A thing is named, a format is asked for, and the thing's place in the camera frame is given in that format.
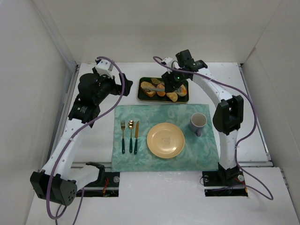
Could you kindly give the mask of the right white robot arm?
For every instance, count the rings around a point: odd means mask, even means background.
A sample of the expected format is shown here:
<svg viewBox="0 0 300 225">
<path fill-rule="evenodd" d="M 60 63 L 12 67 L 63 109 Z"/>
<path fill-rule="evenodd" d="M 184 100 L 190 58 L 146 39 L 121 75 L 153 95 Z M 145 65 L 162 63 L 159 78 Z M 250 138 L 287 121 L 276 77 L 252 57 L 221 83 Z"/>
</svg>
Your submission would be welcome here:
<svg viewBox="0 0 300 225">
<path fill-rule="evenodd" d="M 202 173 L 203 183 L 206 187 L 237 185 L 236 179 L 241 171 L 236 163 L 235 147 L 243 121 L 244 99 L 240 95 L 234 96 L 218 84 L 208 71 L 207 64 L 202 60 L 195 61 L 189 50 L 177 53 L 176 61 L 179 68 L 174 67 L 174 60 L 170 57 L 160 60 L 167 69 L 162 75 L 165 91 L 173 92 L 190 79 L 202 88 L 216 107 L 212 122 L 219 134 L 220 158 L 216 171 Z"/>
</svg>

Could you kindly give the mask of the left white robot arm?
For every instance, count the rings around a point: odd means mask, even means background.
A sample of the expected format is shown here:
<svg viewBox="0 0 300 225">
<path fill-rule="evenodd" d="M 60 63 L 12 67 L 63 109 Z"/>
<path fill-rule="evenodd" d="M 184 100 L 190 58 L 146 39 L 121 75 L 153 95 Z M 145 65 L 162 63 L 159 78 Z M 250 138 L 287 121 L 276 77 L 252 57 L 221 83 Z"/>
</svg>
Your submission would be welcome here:
<svg viewBox="0 0 300 225">
<path fill-rule="evenodd" d="M 41 171 L 33 172 L 30 177 L 38 198 L 69 206 L 81 188 L 95 181 L 104 181 L 105 167 L 100 163 L 87 162 L 76 172 L 70 169 L 81 141 L 100 114 L 100 103 L 110 94 L 129 95 L 133 82 L 124 73 L 119 77 L 122 83 L 116 84 L 115 77 L 108 70 L 98 72 L 93 68 L 92 73 L 79 78 L 79 93 L 68 115 L 66 129 Z"/>
</svg>

